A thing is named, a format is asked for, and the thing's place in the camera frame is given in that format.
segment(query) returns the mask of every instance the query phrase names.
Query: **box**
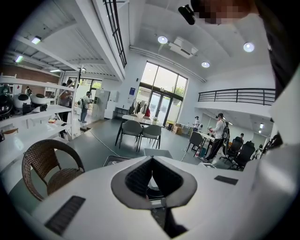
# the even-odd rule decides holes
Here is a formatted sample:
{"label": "box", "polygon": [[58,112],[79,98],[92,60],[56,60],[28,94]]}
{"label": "box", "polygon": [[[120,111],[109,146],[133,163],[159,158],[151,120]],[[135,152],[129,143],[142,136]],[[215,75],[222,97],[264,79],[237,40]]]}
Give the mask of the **box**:
{"label": "box", "polygon": [[182,126],[179,123],[175,123],[175,125],[173,126],[172,132],[174,132],[175,134],[181,135],[182,134]]}

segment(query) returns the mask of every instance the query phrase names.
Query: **wicker chair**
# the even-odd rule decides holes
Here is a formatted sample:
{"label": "wicker chair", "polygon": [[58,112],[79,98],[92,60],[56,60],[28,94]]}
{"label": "wicker chair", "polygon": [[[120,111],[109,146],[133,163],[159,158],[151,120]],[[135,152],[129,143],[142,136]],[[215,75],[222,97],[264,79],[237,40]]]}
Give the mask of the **wicker chair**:
{"label": "wicker chair", "polygon": [[[54,149],[68,153],[77,163],[78,169],[62,169],[56,158]],[[55,173],[47,183],[45,181],[45,176],[57,166],[60,170]],[[41,180],[46,184],[48,195],[84,173],[84,167],[79,155],[74,149],[65,143],[53,139],[47,139],[33,144],[24,154],[22,175],[28,190],[40,201],[44,198],[38,193],[32,183],[30,167],[36,171]]]}

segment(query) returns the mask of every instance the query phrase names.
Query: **white shelf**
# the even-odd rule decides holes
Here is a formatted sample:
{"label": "white shelf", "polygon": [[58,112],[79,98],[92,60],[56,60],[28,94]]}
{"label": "white shelf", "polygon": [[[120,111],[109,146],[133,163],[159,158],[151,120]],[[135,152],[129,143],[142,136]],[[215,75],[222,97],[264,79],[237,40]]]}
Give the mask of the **white shelf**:
{"label": "white shelf", "polygon": [[57,89],[63,89],[63,90],[68,90],[68,91],[75,90],[74,88],[63,87],[63,86],[56,85],[53,83],[32,81],[32,80],[26,80],[26,79],[20,79],[20,78],[10,78],[10,77],[0,77],[0,83],[41,86],[41,87],[45,87],[45,88],[57,88]]}
{"label": "white shelf", "polygon": [[43,112],[28,113],[26,115],[14,115],[9,119],[2,120],[0,121],[0,128],[27,119],[38,119],[38,118],[51,116],[55,113],[63,113],[63,112],[70,112],[70,111],[72,111],[72,108],[63,107],[60,105],[48,105],[47,110]]}
{"label": "white shelf", "polygon": [[70,124],[61,126],[63,121],[38,124],[13,136],[8,136],[0,142],[0,172],[12,161],[22,155],[32,144],[47,139],[60,131],[70,128]]}

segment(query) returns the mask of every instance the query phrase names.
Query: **railing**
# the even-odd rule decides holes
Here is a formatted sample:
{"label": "railing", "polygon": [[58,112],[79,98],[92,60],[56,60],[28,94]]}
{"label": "railing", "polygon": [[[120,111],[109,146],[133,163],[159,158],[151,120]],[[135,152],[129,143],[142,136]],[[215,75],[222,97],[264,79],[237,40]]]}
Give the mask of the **railing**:
{"label": "railing", "polygon": [[199,92],[198,102],[238,102],[272,105],[275,101],[275,89],[238,88]]}
{"label": "railing", "polygon": [[112,36],[114,37],[114,40],[116,42],[119,57],[121,58],[123,67],[126,66],[127,61],[125,57],[123,42],[122,42],[122,36],[120,31],[120,25],[119,25],[119,17],[118,17],[118,9],[117,9],[117,1],[116,0],[103,0],[109,23],[112,28]]}

